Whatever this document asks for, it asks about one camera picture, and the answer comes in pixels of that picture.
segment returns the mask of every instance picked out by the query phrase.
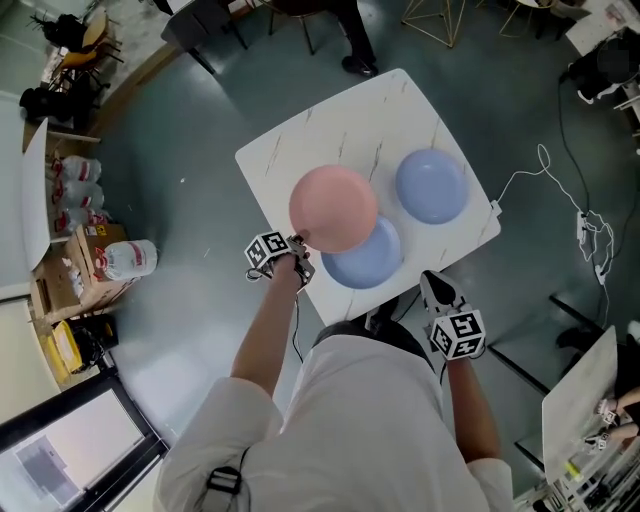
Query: plate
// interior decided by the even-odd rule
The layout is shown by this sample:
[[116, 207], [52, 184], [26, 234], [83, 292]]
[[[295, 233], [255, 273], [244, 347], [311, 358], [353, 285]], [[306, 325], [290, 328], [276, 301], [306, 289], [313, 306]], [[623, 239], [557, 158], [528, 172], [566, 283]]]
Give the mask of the plate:
[[339, 253], [363, 243], [373, 231], [378, 201], [360, 174], [339, 165], [323, 165], [305, 174], [289, 200], [289, 218], [305, 244]]
[[322, 253], [328, 274], [347, 288], [374, 288], [389, 279], [402, 263], [400, 237], [393, 224], [378, 215], [367, 240], [340, 254]]
[[404, 209], [425, 224], [455, 219], [469, 201], [469, 184], [454, 158], [437, 149], [408, 155], [396, 173], [396, 192]]

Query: sleeve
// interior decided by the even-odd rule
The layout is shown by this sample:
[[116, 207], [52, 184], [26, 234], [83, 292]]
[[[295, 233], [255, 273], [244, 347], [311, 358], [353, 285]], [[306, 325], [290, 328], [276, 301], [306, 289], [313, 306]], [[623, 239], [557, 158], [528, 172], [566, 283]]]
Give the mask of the sleeve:
[[515, 510], [511, 468], [506, 462], [500, 459], [480, 459], [467, 464], [467, 468], [480, 485], [491, 512]]
[[154, 512], [192, 512], [211, 472], [246, 448], [272, 437], [282, 415], [258, 385], [236, 378], [215, 382], [160, 469]]

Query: water bottle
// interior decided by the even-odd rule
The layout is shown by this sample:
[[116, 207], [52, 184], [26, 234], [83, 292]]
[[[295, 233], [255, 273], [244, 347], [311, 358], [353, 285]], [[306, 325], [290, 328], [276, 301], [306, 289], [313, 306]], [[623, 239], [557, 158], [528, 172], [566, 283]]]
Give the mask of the water bottle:
[[57, 180], [53, 190], [53, 204], [58, 208], [102, 208], [104, 194], [102, 187], [88, 181]]
[[71, 155], [55, 160], [51, 168], [64, 181], [88, 181], [95, 183], [102, 174], [102, 164], [98, 160]]
[[53, 227], [57, 233], [70, 235], [81, 224], [95, 226], [96, 224], [108, 224], [110, 220], [111, 215], [104, 210], [64, 208], [60, 210], [58, 217], [53, 221]]
[[149, 240], [110, 244], [96, 259], [96, 268], [112, 281], [126, 281], [151, 274], [158, 264], [158, 251]]

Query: blue plate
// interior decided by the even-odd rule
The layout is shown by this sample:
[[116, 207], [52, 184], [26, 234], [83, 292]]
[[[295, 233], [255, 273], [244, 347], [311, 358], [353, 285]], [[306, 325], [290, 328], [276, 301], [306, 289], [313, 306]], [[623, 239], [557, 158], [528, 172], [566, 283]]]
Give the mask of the blue plate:
[[396, 192], [412, 217], [426, 224], [455, 219], [469, 201], [469, 184], [444, 151], [421, 149], [408, 155], [396, 174]]
[[400, 237], [393, 224], [378, 215], [376, 227], [367, 240], [346, 252], [323, 252], [322, 263], [329, 275], [347, 288], [373, 288], [384, 283], [400, 267]]

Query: white cable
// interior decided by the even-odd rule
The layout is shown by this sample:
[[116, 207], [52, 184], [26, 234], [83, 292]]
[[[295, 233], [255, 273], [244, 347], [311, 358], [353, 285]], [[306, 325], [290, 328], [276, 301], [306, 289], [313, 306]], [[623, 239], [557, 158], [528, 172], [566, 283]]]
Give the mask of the white cable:
[[[507, 181], [507, 184], [505, 185], [505, 187], [502, 189], [502, 192], [500, 193], [500, 196], [498, 197], [496, 202], [500, 203], [500, 201], [502, 201], [502, 198], [504, 197], [504, 194], [509, 188], [509, 185], [511, 185], [511, 182], [518, 174], [526, 174], [528, 176], [539, 176], [540, 174], [546, 174], [547, 176], [549, 176], [549, 178], [555, 181], [556, 185], [558, 185], [558, 187], [560, 188], [560, 191], [569, 198], [569, 200], [571, 201], [571, 204], [573, 204], [577, 212], [582, 216], [582, 222], [583, 222], [584, 230], [587, 232], [587, 236], [593, 236], [593, 251], [591, 251], [591, 254], [589, 254], [588, 256], [583, 248], [586, 238], [583, 237], [583, 239], [580, 240], [578, 243], [578, 247], [580, 248], [580, 252], [582, 252], [582, 257], [584, 258], [584, 261], [589, 262], [591, 261], [592, 258], [595, 257], [595, 254], [598, 252], [598, 235], [600, 235], [603, 231], [606, 231], [606, 234], [609, 237], [609, 243], [604, 248], [605, 259], [602, 265], [596, 265], [596, 277], [598, 278], [598, 282], [604, 288], [604, 293], [607, 299], [607, 305], [606, 305], [605, 314], [604, 314], [604, 324], [603, 324], [603, 325], [606, 325], [607, 319], [609, 317], [610, 301], [609, 301], [609, 292], [607, 291], [607, 287], [605, 285], [605, 279], [609, 274], [609, 272], [611, 272], [611, 267], [613, 266], [614, 247], [615, 247], [613, 228], [611, 227], [611, 224], [609, 224], [608, 222], [605, 222], [605, 220], [602, 218], [602, 215], [600, 215], [599, 213], [596, 213], [593, 210], [589, 210], [586, 214], [582, 212], [582, 210], [580, 209], [578, 204], [575, 202], [571, 194], [569, 194], [564, 189], [564, 187], [562, 186], [562, 183], [560, 183], [560, 181], [553, 174], [549, 172], [549, 168], [551, 167], [551, 157], [549, 156], [549, 152], [547, 151], [547, 148], [544, 147], [543, 144], [538, 144], [538, 160], [540, 161], [540, 165], [542, 165], [542, 169], [538, 172], [527, 172], [527, 171], [514, 172], [509, 178], [509, 181]], [[594, 216], [600, 221], [599, 228], [587, 220], [589, 216]]]

